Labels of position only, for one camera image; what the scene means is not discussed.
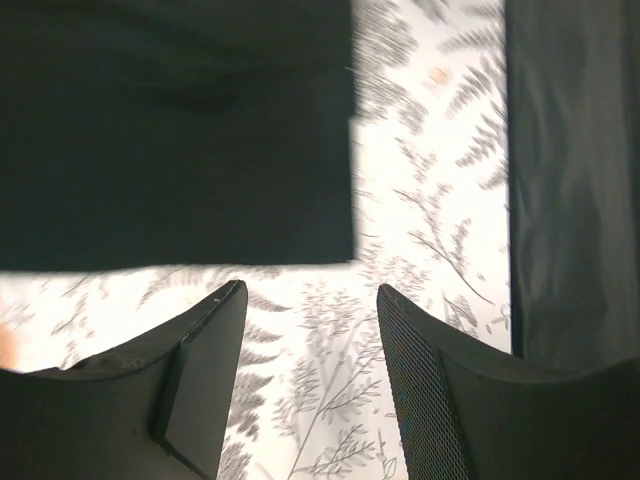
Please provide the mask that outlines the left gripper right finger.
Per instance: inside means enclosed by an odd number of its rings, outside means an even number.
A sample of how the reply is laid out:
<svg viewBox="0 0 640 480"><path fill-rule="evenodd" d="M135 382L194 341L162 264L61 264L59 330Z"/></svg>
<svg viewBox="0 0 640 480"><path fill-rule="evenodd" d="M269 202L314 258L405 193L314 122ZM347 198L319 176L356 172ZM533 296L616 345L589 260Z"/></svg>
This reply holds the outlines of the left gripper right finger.
<svg viewBox="0 0 640 480"><path fill-rule="evenodd" d="M408 476L635 479L639 363L545 368L432 317L382 285L377 314Z"/></svg>

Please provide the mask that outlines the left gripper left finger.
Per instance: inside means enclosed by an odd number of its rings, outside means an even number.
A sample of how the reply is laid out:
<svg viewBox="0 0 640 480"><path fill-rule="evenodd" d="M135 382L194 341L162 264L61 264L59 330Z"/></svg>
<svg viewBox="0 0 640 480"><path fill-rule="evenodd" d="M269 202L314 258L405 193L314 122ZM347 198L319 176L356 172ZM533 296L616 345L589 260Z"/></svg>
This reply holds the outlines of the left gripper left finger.
<svg viewBox="0 0 640 480"><path fill-rule="evenodd" d="M226 283L73 367L1 374L5 479L212 479L248 305Z"/></svg>

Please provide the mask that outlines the black t-shirt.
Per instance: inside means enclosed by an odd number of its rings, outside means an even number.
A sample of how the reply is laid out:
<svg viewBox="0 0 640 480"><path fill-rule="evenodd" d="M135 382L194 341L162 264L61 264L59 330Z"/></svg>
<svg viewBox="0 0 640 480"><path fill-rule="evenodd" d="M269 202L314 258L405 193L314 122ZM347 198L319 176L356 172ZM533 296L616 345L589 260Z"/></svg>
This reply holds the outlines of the black t-shirt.
<svg viewBox="0 0 640 480"><path fill-rule="evenodd" d="M516 350L639 351L639 5L509 1ZM374 1L5 1L1 268L337 264Z"/></svg>

